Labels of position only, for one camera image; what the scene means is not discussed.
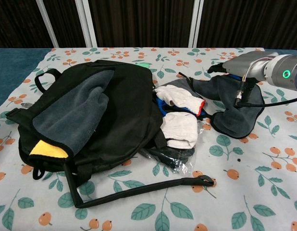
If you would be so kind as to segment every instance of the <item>green indicator light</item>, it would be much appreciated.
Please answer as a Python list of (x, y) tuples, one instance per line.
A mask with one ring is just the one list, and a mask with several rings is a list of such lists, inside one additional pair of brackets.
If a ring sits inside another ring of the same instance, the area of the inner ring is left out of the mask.
[(289, 70), (285, 70), (283, 72), (283, 78), (289, 78), (291, 76), (291, 72)]

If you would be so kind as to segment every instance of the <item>teal fabric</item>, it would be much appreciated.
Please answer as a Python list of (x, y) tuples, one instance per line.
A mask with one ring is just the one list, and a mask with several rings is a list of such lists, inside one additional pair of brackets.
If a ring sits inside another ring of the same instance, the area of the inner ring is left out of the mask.
[(0, 105), (50, 50), (51, 48), (0, 48)]

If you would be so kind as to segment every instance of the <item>black cable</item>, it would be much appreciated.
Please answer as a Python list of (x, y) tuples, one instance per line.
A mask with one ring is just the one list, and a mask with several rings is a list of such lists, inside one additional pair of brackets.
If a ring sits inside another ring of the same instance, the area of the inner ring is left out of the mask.
[(297, 98), (292, 99), (292, 100), (287, 100), (283, 102), (278, 102), (278, 103), (269, 103), (269, 104), (251, 104), (251, 103), (237, 103), (237, 106), (239, 107), (272, 107), (272, 106), (279, 106), (287, 103), (293, 103), (297, 102)]

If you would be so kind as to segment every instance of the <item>white work glove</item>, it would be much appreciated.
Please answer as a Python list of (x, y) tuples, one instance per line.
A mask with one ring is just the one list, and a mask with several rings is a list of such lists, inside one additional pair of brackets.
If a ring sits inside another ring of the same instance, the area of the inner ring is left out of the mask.
[(159, 99), (163, 100), (169, 106), (186, 107), (189, 111), (200, 115), (205, 100), (194, 97), (190, 92), (174, 85), (160, 86), (154, 90)]
[(169, 112), (163, 118), (161, 130), (169, 147), (193, 148), (198, 139), (197, 118), (188, 112)]

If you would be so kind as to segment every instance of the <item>floral tablecloth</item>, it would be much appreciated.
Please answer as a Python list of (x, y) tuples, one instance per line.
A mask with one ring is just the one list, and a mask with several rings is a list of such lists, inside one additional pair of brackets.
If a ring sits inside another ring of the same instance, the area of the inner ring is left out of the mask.
[[(5, 115), (15, 107), (30, 107), (41, 96), (34, 77), (49, 68), (62, 72), (96, 59), (116, 60), (149, 66), (154, 83), (162, 85), (179, 78), (179, 71), (209, 80), (210, 65), (254, 50), (263, 49), (52, 49), (0, 107), (0, 231), (297, 231), (297, 103), (266, 108), (252, 133), (241, 140), (214, 131), (208, 119), (202, 121), (195, 166), (187, 176), (211, 176), (215, 187), (174, 187), (88, 209), (74, 207), (63, 172), (32, 179), (32, 167), (18, 154), (17, 124)], [(45, 88), (52, 82), (51, 76), (42, 78)], [(268, 103), (297, 97), (297, 92), (266, 82), (259, 86)], [(207, 101), (206, 110), (214, 113), (224, 105)], [(136, 154), (95, 174), (79, 192), (86, 201), (179, 177)]]

